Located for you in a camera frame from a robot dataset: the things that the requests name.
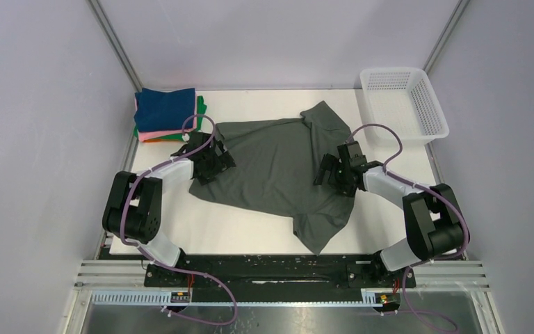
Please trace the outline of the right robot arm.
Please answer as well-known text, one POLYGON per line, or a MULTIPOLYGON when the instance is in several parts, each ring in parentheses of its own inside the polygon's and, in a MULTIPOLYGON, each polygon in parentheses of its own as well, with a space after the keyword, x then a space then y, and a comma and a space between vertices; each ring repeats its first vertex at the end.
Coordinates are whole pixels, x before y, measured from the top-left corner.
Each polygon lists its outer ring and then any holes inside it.
POLYGON ((453 190, 446 184, 424 186, 391 172, 386 164, 369 161, 354 141, 324 154, 315 185, 326 182, 337 193, 358 191, 380 196, 403 212, 405 238, 379 250, 371 262, 371 277, 382 287, 392 284, 399 270, 433 260, 469 242, 469 231, 453 190))

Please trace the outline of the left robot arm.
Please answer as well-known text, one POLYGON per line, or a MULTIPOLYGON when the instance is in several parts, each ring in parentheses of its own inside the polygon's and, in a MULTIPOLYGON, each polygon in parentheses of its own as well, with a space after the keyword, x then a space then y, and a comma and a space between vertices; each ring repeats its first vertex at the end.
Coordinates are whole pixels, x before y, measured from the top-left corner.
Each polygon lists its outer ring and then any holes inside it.
POLYGON ((208 184, 236 166, 216 130, 191 132, 185 138, 169 159, 138 173, 116 173, 102 217, 106 232, 162 267, 161 277, 172 286, 186 281, 188 268, 178 261, 180 247, 161 232, 164 193, 190 180, 208 184))

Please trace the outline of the dark grey t-shirt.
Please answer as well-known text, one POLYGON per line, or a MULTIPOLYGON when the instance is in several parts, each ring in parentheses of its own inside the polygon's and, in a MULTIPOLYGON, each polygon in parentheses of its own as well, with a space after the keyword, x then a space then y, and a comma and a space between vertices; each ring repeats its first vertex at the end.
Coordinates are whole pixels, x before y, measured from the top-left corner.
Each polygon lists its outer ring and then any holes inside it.
POLYGON ((348 223, 354 198, 327 184, 313 185, 324 154, 336 154, 349 126, 324 101, 297 118, 217 125, 236 163, 208 184, 192 183, 191 195, 293 220, 293 234, 319 255, 348 223))

